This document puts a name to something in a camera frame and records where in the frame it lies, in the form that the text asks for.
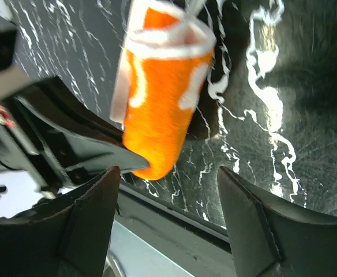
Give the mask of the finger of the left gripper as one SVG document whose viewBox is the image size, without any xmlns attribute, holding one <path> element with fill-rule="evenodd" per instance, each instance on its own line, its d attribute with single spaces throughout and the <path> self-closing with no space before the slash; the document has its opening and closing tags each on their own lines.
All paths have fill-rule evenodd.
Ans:
<svg viewBox="0 0 337 277">
<path fill-rule="evenodd" d="M 123 145 L 122 131 L 88 110 L 59 77 L 27 85 L 15 99 L 47 160 L 69 182 L 80 185 L 115 166 L 122 173 L 148 168 Z"/>
</svg>

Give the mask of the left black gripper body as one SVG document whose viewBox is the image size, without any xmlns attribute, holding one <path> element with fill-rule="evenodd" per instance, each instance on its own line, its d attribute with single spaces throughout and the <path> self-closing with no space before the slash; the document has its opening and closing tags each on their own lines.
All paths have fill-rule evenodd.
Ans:
<svg viewBox="0 0 337 277">
<path fill-rule="evenodd" d="M 52 96 L 66 91 L 58 76 L 31 79 L 13 64 L 17 27 L 0 17 L 0 173 L 25 170 L 40 190 L 70 186 L 58 157 L 61 131 L 50 122 L 57 106 Z"/>
</svg>

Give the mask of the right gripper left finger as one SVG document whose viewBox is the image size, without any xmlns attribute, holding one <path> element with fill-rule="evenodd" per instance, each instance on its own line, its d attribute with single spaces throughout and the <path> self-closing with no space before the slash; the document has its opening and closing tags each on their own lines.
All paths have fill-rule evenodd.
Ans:
<svg viewBox="0 0 337 277">
<path fill-rule="evenodd" d="M 119 191 L 111 167 L 13 218 L 0 218 L 0 276 L 102 276 Z"/>
</svg>

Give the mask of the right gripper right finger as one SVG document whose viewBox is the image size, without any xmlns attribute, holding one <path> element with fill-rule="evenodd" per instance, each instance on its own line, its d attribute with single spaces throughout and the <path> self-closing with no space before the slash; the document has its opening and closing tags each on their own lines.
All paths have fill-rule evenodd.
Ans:
<svg viewBox="0 0 337 277">
<path fill-rule="evenodd" d="M 217 183 L 238 276 L 337 276 L 337 217 L 293 204 L 226 167 Z"/>
</svg>

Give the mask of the orange white patterned towel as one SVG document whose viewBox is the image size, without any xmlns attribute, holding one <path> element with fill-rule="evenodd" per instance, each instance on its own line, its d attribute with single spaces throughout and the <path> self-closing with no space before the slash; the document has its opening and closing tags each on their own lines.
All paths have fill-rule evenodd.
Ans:
<svg viewBox="0 0 337 277">
<path fill-rule="evenodd" d="M 124 146 L 148 162 L 133 169 L 139 178 L 165 177 L 180 155 L 216 43 L 197 17 L 203 7 L 131 3 L 110 119 L 123 125 Z"/>
</svg>

